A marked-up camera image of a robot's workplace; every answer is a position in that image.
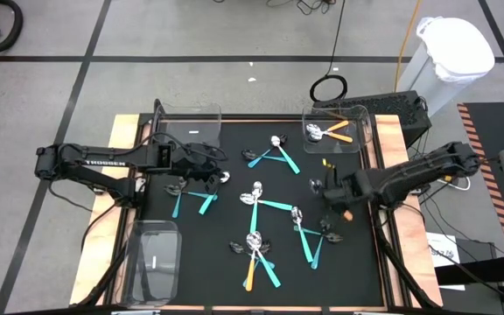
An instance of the yellow cable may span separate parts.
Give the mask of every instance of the yellow cable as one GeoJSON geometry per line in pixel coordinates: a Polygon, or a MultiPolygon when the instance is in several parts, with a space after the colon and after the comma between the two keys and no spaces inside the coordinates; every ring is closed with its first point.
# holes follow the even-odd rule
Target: yellow cable
{"type": "Polygon", "coordinates": [[[406,37],[403,39],[402,48],[400,49],[400,55],[398,56],[398,63],[395,66],[394,92],[398,88],[398,81],[400,80],[400,65],[402,64],[403,50],[406,48],[406,43],[410,38],[411,28],[413,27],[413,23],[416,21],[417,12],[419,11],[419,4],[421,4],[421,0],[417,0],[416,8],[413,10],[413,14],[411,15],[408,31],[406,31],[406,37]]]}

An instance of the transparent plastic bin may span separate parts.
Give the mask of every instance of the transparent plastic bin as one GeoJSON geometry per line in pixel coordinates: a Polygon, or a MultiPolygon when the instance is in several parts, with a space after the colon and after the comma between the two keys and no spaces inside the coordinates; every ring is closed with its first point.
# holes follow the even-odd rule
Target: transparent plastic bin
{"type": "Polygon", "coordinates": [[[356,105],[350,108],[314,108],[303,109],[303,139],[304,150],[307,153],[356,153],[373,141],[373,129],[366,108],[356,105]],[[322,131],[348,120],[349,124],[332,132],[351,137],[351,143],[323,135],[319,141],[314,141],[307,130],[309,124],[317,125],[322,131]]]}
{"type": "MultiPolygon", "coordinates": [[[[157,111],[154,131],[160,130],[175,136],[183,144],[198,143],[220,146],[221,107],[217,104],[206,106],[160,105],[157,111]]],[[[170,141],[168,136],[157,136],[161,142],[170,141]]]]}
{"type": "Polygon", "coordinates": [[[172,221],[135,221],[129,229],[118,305],[162,306],[176,297],[182,236],[172,221]]]}

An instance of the wooden table frame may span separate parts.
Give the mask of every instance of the wooden table frame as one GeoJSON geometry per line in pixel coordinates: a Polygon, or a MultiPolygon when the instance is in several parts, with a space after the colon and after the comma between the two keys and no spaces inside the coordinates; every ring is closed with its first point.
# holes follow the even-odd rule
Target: wooden table frame
{"type": "MultiPolygon", "coordinates": [[[[377,115],[375,117],[376,130],[380,138],[382,162],[385,167],[399,164],[408,160],[407,151],[403,142],[402,129],[396,115],[377,115]]],[[[137,138],[139,115],[117,115],[110,135],[108,146],[115,148],[131,148],[137,138]]],[[[149,133],[149,126],[143,134],[149,133]]],[[[371,167],[377,167],[375,142],[367,145],[368,159],[371,167]]],[[[128,176],[128,169],[118,167],[103,167],[102,173],[114,178],[128,176]]],[[[407,205],[419,209],[417,197],[409,196],[405,201],[407,205]]],[[[109,208],[113,200],[108,195],[96,196],[91,214],[91,221],[109,208]]],[[[111,263],[114,252],[116,233],[120,222],[121,208],[112,210],[106,217],[96,224],[87,235],[85,246],[81,254],[77,276],[73,286],[71,304],[81,301],[102,277],[102,274],[111,263]]],[[[435,269],[431,260],[431,252],[427,244],[427,236],[422,216],[412,209],[402,206],[394,211],[397,236],[402,250],[403,262],[417,283],[427,295],[438,305],[442,304],[438,288],[435,269]]],[[[135,211],[130,211],[128,221],[133,221],[135,211]]],[[[388,227],[385,234],[389,237],[388,227]]],[[[123,282],[123,269],[118,271],[115,281],[115,292],[123,282]]],[[[403,306],[402,291],[396,270],[388,261],[388,273],[392,293],[396,306],[403,306]]],[[[411,296],[413,306],[418,306],[417,301],[411,296]]],[[[201,311],[204,306],[165,305],[163,310],[188,310],[201,311]]],[[[384,307],[330,307],[330,312],[385,311],[384,307]]],[[[292,306],[214,306],[214,311],[287,311],[287,312],[321,312],[321,307],[292,307],[292,306]]]]}

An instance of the paper sign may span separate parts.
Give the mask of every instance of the paper sign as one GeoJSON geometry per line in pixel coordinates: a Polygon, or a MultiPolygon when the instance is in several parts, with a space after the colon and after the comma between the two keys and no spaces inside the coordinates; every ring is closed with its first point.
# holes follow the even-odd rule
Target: paper sign
{"type": "MultiPolygon", "coordinates": [[[[456,237],[453,235],[444,235],[437,233],[427,232],[427,241],[436,251],[451,258],[456,263],[460,263],[459,249],[456,246],[456,237]]],[[[430,251],[433,258],[433,266],[442,267],[450,266],[454,263],[450,262],[448,259],[442,257],[441,255],[435,253],[433,250],[430,251]]],[[[450,289],[464,291],[466,288],[463,284],[461,285],[440,285],[441,289],[450,289]]]]}

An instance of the gray floor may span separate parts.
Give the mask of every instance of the gray floor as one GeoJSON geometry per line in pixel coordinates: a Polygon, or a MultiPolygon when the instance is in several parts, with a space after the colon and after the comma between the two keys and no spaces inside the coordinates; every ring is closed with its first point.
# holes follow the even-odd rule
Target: gray floor
{"type": "MultiPolygon", "coordinates": [[[[17,0],[24,31],[3,56],[85,55],[103,0],[17,0]]],[[[504,37],[504,1],[489,1],[504,37]]],[[[340,56],[396,56],[415,1],[350,0],[339,37],[340,56]]],[[[0,25],[10,26],[0,8],[0,25]]],[[[423,2],[419,17],[464,18],[503,57],[477,0],[423,2]]],[[[271,9],[263,0],[112,0],[95,56],[316,55],[331,53],[339,7],[303,16],[293,4],[271,9]]],[[[406,55],[417,48],[412,37],[406,55]]],[[[82,58],[76,62],[0,62],[0,288],[31,208],[38,181],[32,175],[37,147],[55,138],[82,58]]],[[[349,81],[348,96],[390,92],[394,63],[338,63],[349,81]]],[[[151,111],[159,97],[171,105],[218,103],[225,113],[300,113],[311,104],[310,85],[327,69],[316,62],[187,62],[90,64],[66,141],[106,145],[115,114],[151,111]]],[[[319,97],[336,94],[323,86],[319,97]]],[[[467,141],[456,102],[504,102],[504,64],[457,96],[432,117],[428,150],[447,141],[467,141]]],[[[56,190],[85,205],[93,197],[79,185],[56,190]]],[[[495,242],[504,236],[483,178],[470,192],[437,195],[444,217],[468,236],[495,242]]],[[[435,214],[436,209],[430,205],[435,214]]],[[[427,220],[428,230],[437,226],[427,220]]],[[[80,256],[88,213],[45,196],[7,312],[66,307],[80,256]]]]}

